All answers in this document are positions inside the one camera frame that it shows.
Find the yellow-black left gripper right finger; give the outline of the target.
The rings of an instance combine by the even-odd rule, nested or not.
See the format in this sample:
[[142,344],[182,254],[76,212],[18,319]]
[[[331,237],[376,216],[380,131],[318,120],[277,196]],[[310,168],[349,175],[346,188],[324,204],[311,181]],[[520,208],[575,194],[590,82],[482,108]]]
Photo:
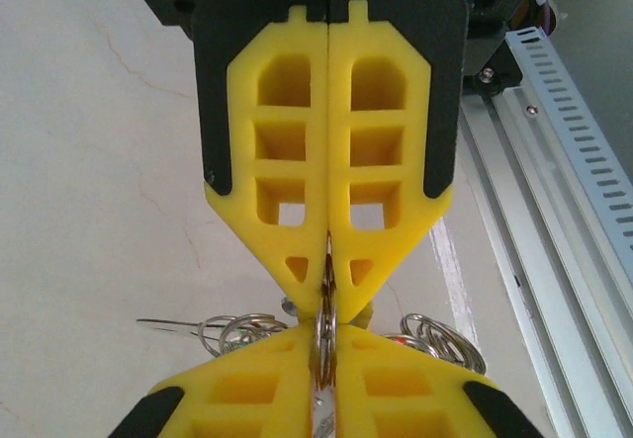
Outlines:
[[485,376],[376,333],[337,333],[337,438],[537,438]]

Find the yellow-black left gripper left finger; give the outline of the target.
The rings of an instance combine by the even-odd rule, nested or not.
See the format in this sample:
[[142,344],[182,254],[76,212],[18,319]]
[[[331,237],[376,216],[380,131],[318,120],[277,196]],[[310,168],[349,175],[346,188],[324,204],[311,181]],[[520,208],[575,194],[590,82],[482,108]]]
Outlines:
[[166,379],[108,438],[311,438],[311,343],[295,326]]

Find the large metal keyring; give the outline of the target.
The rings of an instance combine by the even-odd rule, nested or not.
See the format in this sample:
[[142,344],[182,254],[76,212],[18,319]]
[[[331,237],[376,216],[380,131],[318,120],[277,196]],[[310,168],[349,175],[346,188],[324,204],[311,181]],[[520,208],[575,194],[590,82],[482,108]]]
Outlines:
[[[336,372],[337,333],[344,325],[367,331],[371,312],[362,309],[350,322],[342,321],[337,314],[332,243],[326,241],[324,269],[320,284],[322,308],[316,318],[301,319],[296,326],[305,326],[311,332],[309,367],[313,385],[312,437],[336,436]],[[212,360],[237,351],[259,340],[283,332],[292,326],[266,314],[225,316],[221,320],[222,333],[217,346],[211,351]],[[463,367],[486,376],[486,364],[479,351],[461,334],[444,323],[436,323],[426,316],[418,318],[417,332],[403,326],[397,335],[380,335],[399,342],[416,351]]]

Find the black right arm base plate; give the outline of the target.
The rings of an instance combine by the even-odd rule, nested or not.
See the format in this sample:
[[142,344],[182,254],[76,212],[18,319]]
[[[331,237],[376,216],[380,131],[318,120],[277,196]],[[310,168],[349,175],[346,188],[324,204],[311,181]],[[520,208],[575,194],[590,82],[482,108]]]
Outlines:
[[491,57],[475,72],[464,71],[463,95],[491,98],[507,88],[520,85],[523,73],[506,39],[491,53]]

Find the long aluminium base rail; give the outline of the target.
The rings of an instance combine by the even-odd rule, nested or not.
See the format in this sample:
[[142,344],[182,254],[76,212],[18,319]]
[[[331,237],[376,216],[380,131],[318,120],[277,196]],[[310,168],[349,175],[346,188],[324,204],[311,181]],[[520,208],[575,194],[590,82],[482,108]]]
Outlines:
[[467,173],[555,438],[633,438],[633,288],[546,108],[461,103]]

